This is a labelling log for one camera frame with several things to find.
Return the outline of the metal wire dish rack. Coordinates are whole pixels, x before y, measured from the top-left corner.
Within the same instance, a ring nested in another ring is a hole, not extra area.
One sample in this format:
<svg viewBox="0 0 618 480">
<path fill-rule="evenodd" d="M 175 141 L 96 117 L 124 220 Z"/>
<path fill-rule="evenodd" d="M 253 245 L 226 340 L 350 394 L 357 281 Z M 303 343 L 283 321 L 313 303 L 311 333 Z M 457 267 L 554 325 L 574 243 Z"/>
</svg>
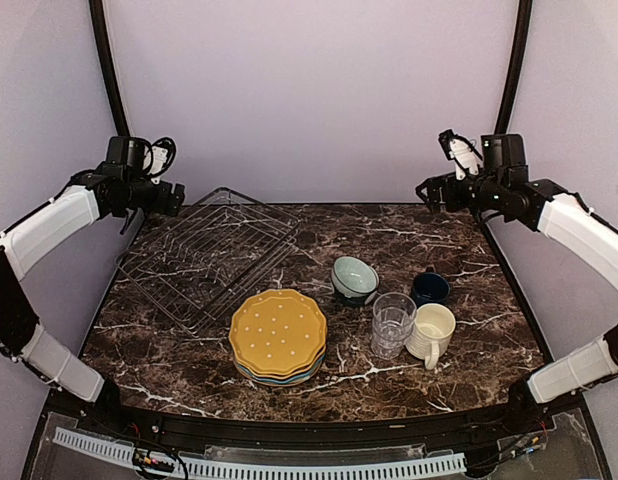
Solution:
<svg viewBox="0 0 618 480">
<path fill-rule="evenodd" d="M 228 187 L 162 217 L 117 260 L 123 281 L 186 334 L 219 326 L 295 247 L 299 219 Z"/>
</svg>

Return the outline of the clear ribbed drinking glass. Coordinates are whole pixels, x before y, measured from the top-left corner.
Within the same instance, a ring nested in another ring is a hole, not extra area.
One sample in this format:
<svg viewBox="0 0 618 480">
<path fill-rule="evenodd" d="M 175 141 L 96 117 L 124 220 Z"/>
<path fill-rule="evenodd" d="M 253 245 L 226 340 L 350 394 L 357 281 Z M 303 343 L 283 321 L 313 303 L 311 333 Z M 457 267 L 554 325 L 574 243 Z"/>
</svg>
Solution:
<svg viewBox="0 0 618 480">
<path fill-rule="evenodd" d="M 390 292 L 373 305 L 371 350 L 382 359 L 393 359 L 411 335 L 417 306 L 407 295 Z"/>
</svg>

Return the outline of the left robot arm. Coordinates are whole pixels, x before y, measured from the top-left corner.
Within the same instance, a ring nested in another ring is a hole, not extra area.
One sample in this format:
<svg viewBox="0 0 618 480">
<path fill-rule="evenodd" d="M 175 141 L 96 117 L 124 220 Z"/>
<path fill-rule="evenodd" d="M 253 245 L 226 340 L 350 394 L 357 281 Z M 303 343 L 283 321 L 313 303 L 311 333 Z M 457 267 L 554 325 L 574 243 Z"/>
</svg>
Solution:
<svg viewBox="0 0 618 480">
<path fill-rule="evenodd" d="M 93 404 L 90 417 L 109 436 L 130 427 L 129 412 L 116 403 L 117 387 L 45 329 L 21 282 L 56 247 L 97 221 L 115 217 L 129 225 L 139 212 L 177 216 L 185 188 L 162 178 L 176 153 L 170 137 L 150 143 L 114 136 L 96 168 L 74 174 L 57 195 L 0 231 L 0 353 Z"/>
</svg>

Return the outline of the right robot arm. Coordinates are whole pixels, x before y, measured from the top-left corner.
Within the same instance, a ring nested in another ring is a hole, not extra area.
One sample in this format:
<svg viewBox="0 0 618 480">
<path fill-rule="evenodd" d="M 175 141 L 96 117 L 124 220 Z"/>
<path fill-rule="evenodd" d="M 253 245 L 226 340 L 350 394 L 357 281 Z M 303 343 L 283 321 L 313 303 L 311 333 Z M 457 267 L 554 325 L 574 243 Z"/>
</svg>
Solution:
<svg viewBox="0 0 618 480">
<path fill-rule="evenodd" d="M 531 180 L 519 134 L 484 135 L 478 146 L 446 130 L 438 142 L 452 173 L 430 177 L 416 195 L 432 213 L 469 210 L 480 220 L 493 212 L 564 246 L 618 292 L 618 230 L 582 197 L 549 179 Z M 525 375 L 508 391 L 499 424 L 519 434 L 540 421 L 546 406 L 618 377 L 618 323 L 570 354 Z"/>
</svg>

